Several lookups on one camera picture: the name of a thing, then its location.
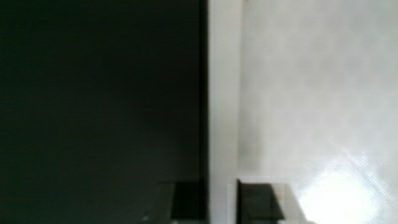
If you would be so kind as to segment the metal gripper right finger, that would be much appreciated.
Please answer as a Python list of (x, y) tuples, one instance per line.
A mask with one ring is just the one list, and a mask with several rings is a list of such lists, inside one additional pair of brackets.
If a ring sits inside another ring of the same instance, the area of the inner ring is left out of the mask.
[(287, 184), (236, 180), (236, 224), (314, 224)]

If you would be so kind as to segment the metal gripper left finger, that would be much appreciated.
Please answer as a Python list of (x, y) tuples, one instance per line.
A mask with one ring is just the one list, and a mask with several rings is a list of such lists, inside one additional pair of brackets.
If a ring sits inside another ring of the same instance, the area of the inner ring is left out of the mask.
[(159, 182), (140, 224), (205, 224), (205, 213), (204, 182)]

